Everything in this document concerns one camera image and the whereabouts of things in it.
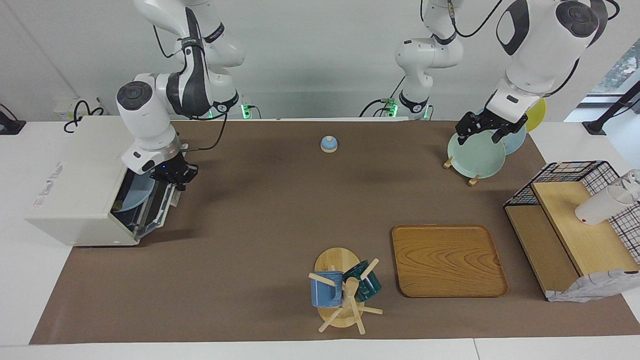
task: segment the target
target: teal mug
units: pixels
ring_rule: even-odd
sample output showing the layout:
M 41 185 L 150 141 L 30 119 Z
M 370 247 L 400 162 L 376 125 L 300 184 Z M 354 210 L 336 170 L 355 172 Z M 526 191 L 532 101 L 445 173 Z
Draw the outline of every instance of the teal mug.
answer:
M 371 298 L 376 296 L 376 294 L 378 294 L 382 289 L 382 285 L 380 285 L 376 274 L 374 274 L 373 272 L 370 272 L 369 276 L 367 276 L 364 280 L 360 279 L 360 276 L 368 267 L 369 261 L 364 260 L 353 268 L 349 269 L 342 276 L 343 281 L 347 281 L 347 279 L 349 279 L 350 277 L 355 277 L 356 279 L 358 279 L 358 291 L 355 295 L 357 302 L 365 302 L 370 300 Z

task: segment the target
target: brown paper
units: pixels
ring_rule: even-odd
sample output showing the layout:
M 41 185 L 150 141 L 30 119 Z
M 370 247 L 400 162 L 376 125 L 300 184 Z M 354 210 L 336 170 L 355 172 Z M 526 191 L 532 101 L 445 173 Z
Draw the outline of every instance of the brown paper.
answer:
M 207 146 L 220 123 L 180 122 Z M 452 122 L 230 122 L 189 154 L 200 174 L 164 228 L 134 248 L 74 249 L 32 344 L 499 338 L 640 334 L 622 296 L 549 303 L 502 209 L 544 165 L 530 138 L 475 188 L 444 170 Z M 325 135 L 339 149 L 320 150 Z M 396 225 L 478 224 L 509 283 L 497 299 L 408 299 L 397 289 Z M 317 331 L 307 275 L 345 247 L 379 258 L 384 315 Z

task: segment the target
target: cup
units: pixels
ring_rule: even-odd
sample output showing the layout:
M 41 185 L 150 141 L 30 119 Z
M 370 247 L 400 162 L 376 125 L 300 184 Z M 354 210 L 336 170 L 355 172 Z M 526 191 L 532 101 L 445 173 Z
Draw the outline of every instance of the cup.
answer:
M 315 307 L 339 307 L 342 305 L 342 272 L 318 271 L 314 274 L 335 283 L 334 286 L 311 280 L 311 304 Z
M 640 170 L 631 170 L 578 206 L 575 216 L 587 225 L 598 225 L 633 206 L 639 199 Z
M 358 279 L 358 282 L 359 282 L 358 291 L 356 292 L 356 295 L 355 295 L 357 302 L 365 302 L 367 300 L 370 300 L 371 298 L 376 296 L 376 294 L 378 294 L 382 289 L 382 285 L 380 285 L 380 282 L 378 281 L 376 274 L 374 274 L 373 272 L 370 272 L 369 276 L 367 276 L 364 280 L 360 279 L 360 276 L 364 273 L 364 270 L 366 270 L 368 267 L 369 267 L 369 261 L 364 260 L 361 263 L 354 266 L 353 268 L 350 268 L 342 276 L 343 281 L 347 281 L 347 279 L 349 279 L 350 277 L 355 277 L 356 279 Z

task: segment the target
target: plate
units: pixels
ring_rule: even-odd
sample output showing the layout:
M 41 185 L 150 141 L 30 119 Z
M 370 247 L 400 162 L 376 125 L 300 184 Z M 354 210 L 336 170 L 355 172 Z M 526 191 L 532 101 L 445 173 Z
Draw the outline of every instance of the plate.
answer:
M 540 99 L 537 104 L 527 111 L 527 116 L 529 117 L 529 120 L 527 120 L 525 125 L 527 127 L 527 132 L 530 133 L 536 127 L 540 126 L 540 124 L 542 124 L 542 120 L 545 119 L 546 114 L 547 101 Z
M 123 213 L 142 204 L 154 191 L 155 182 L 149 173 L 144 175 L 136 174 L 133 178 L 133 183 L 131 183 L 131 189 L 122 203 L 122 209 L 114 211 L 114 213 Z
M 471 179 L 494 176 L 502 169 L 507 152 L 502 142 L 493 143 L 491 131 L 470 136 L 464 145 L 458 143 L 458 134 L 449 141 L 447 152 L 453 157 L 451 165 L 460 174 Z
M 511 155 L 514 152 L 518 151 L 518 149 L 524 144 L 524 140 L 527 139 L 527 128 L 522 127 L 515 134 L 508 134 L 504 138 L 502 138 L 502 143 L 504 144 L 504 150 L 507 155 Z

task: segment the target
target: window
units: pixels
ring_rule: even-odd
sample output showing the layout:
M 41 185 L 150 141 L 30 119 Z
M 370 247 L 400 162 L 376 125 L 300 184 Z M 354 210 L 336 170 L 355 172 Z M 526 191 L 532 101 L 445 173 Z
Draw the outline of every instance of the window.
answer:
M 621 95 L 640 80 L 640 39 L 622 56 L 605 76 L 604 80 L 592 90 L 595 96 Z

